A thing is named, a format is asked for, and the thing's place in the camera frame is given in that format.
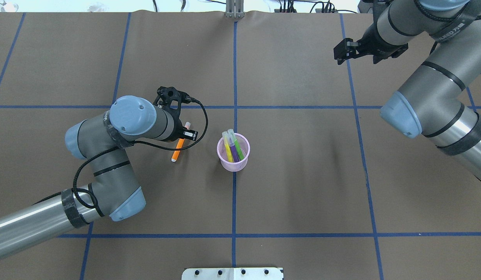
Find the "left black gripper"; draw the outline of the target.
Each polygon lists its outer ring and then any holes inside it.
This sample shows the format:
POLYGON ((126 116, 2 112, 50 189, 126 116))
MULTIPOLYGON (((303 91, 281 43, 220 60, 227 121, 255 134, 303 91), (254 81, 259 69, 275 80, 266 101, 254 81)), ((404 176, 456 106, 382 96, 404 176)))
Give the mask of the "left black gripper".
POLYGON ((198 138, 198 131, 186 130, 183 122, 180 120, 179 114, 166 113, 167 126, 163 132, 163 142, 173 142, 181 137, 190 141, 196 141, 198 138))

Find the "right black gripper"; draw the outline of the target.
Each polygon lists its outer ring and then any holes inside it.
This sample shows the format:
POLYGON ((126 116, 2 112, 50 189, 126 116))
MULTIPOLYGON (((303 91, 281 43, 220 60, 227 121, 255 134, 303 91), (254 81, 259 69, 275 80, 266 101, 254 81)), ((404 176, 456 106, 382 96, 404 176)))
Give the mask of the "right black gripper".
POLYGON ((338 65, 342 65, 346 60, 360 58, 367 55, 373 56, 373 63, 388 59, 397 58, 406 52, 409 45, 393 45, 387 43, 379 35, 377 26, 373 23, 367 28, 363 37, 355 42, 351 38, 344 38, 333 48, 333 58, 338 65))

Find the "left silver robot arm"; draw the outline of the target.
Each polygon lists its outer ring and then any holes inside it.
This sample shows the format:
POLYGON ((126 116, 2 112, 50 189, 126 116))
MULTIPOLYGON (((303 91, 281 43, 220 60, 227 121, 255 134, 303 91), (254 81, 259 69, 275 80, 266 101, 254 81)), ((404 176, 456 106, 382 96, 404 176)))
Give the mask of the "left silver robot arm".
POLYGON ((197 144, 201 137, 183 126, 179 116, 179 108, 170 108, 166 97, 151 103, 126 95, 103 114, 72 126, 65 144, 83 161, 72 185, 0 218, 0 260, 99 218, 121 221, 142 211, 146 200, 126 149, 135 144, 158 147, 148 139, 197 144))

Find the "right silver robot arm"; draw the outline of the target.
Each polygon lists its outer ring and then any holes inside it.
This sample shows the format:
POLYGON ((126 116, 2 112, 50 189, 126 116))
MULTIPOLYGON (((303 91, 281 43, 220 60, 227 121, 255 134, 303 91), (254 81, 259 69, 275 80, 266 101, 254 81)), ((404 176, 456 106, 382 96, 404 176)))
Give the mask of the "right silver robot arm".
POLYGON ((427 33, 436 47, 380 116, 408 138, 429 138, 481 182, 481 115, 457 98, 481 75, 481 0, 392 0, 373 16, 361 39, 335 46, 335 60, 397 58, 411 39, 427 33))

